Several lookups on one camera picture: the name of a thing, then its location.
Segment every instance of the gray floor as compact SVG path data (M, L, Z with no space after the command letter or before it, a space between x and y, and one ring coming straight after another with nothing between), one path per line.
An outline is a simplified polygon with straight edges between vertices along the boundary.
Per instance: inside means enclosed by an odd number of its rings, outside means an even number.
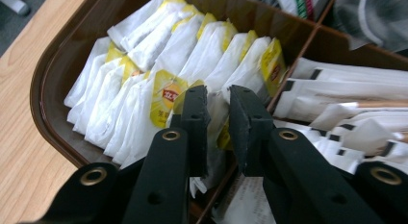
M45 0L23 1L31 9L30 13L25 16L16 14L0 3L0 57L3 56Z

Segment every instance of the lipton logo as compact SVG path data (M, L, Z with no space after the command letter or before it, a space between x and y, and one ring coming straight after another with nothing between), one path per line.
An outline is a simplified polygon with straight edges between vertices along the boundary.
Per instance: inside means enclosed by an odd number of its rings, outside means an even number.
M163 97L170 102L174 102L179 94L173 90L163 89Z

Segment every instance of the brown tray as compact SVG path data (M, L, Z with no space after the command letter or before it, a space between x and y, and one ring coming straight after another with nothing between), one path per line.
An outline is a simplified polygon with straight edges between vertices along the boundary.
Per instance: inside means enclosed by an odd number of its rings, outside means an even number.
M86 0L42 54L33 76L30 92L32 116L43 137L76 166L90 162L111 162L103 151L84 141L66 122L69 108L64 99L82 70L89 52L106 31L149 0ZM408 60L399 55L366 45L348 51L346 36L321 25L330 14L331 0L321 19L311 22L251 0L186 0L202 12L211 12L218 20L229 18L240 32L254 29L259 36L280 39L285 61L292 70L299 57L320 62L334 62L408 70ZM268 110L273 111L276 98ZM197 223L205 218L221 187L193 204Z

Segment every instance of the wooden table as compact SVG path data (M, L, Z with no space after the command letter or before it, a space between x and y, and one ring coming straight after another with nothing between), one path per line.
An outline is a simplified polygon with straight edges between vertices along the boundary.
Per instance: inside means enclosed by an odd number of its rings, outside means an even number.
M39 57L84 0L46 0L0 59L0 223L34 221L76 170L40 135L30 112Z

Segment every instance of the stack of packets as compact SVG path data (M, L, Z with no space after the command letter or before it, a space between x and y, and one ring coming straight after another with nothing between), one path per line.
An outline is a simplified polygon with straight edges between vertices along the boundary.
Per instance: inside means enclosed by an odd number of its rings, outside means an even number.
M98 39L64 99L73 131L126 167L146 156L155 134L181 112L189 87L208 90L208 175L191 178L191 194L224 176L218 148L227 122L229 87L255 91L263 101L286 72L279 40L238 33L184 0L151 0Z
M361 162L381 161L408 174L406 71L300 59L273 116L309 124L277 121L306 132L330 163L349 173Z

